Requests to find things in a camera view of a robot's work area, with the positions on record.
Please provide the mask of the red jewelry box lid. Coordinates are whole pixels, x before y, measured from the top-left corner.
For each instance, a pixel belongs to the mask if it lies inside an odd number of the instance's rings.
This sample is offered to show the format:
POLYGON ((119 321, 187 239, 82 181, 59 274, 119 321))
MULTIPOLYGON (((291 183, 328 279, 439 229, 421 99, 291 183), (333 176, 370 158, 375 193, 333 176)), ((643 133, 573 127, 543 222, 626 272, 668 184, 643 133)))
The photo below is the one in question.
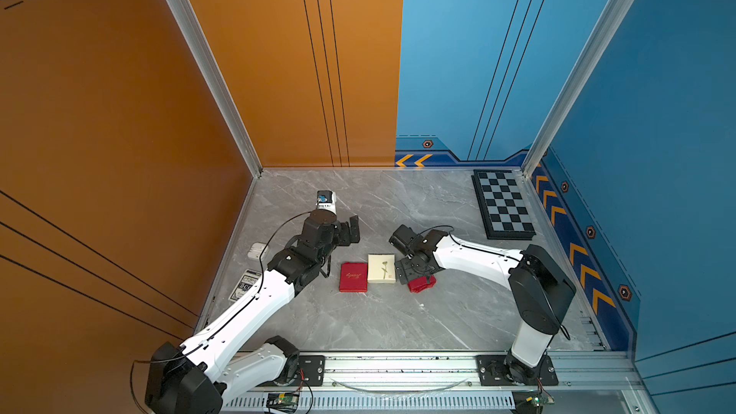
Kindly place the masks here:
POLYGON ((436 285, 436 278, 434 276, 423 276, 408 283, 408 289, 412 293, 420 293, 426 289, 432 289, 436 285))

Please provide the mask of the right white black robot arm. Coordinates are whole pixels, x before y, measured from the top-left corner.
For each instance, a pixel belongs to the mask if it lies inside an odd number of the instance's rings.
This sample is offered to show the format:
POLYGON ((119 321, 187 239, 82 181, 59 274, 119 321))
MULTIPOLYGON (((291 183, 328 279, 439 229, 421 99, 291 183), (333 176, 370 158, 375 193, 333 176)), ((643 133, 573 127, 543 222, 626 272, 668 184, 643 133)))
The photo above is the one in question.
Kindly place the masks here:
POLYGON ((401 284, 429 280, 443 270, 458 270, 492 281, 511 291, 521 325, 500 371, 509 383, 542 381, 546 352, 563 326, 576 287, 548 252, 539 245, 504 249, 479 245, 431 229, 425 234, 400 226, 389 243, 401 254, 395 264, 401 284))

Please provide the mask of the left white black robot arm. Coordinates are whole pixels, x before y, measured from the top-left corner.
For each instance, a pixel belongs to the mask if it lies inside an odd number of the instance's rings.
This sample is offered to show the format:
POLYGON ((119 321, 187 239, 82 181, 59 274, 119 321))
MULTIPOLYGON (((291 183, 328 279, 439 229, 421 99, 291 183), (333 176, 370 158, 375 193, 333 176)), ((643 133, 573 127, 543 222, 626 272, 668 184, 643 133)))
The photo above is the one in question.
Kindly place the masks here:
POLYGON ((283 337, 240 356, 243 345, 318 276, 328 276, 332 253, 360 242, 360 219, 346 222, 327 209, 304 216, 300 234, 277 252, 255 285, 199 333, 180 345, 164 343, 146 360, 145 413, 218 413, 263 383, 289 386, 300 377, 299 350, 283 337))

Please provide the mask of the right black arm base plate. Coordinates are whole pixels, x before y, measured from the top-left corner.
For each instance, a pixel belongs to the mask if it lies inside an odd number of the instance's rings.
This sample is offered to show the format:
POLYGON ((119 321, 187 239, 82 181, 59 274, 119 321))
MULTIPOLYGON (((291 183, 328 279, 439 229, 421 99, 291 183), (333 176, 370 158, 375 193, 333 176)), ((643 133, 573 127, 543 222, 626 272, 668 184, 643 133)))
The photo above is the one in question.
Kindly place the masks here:
POLYGON ((544 354, 539 364, 528 367, 514 356, 479 355, 476 369, 482 386, 557 386, 559 379, 552 359, 544 354))

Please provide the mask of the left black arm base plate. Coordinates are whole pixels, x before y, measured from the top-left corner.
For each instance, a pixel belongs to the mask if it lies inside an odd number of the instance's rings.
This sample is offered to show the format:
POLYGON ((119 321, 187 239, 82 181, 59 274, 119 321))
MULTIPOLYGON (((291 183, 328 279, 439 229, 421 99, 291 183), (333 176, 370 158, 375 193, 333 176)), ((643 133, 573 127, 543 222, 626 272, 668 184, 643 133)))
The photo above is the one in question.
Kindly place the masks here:
POLYGON ((260 387, 294 387, 298 388, 302 381, 310 387, 320 387, 324 383, 326 357, 323 355, 301 355, 295 371, 287 379, 267 381, 260 387))

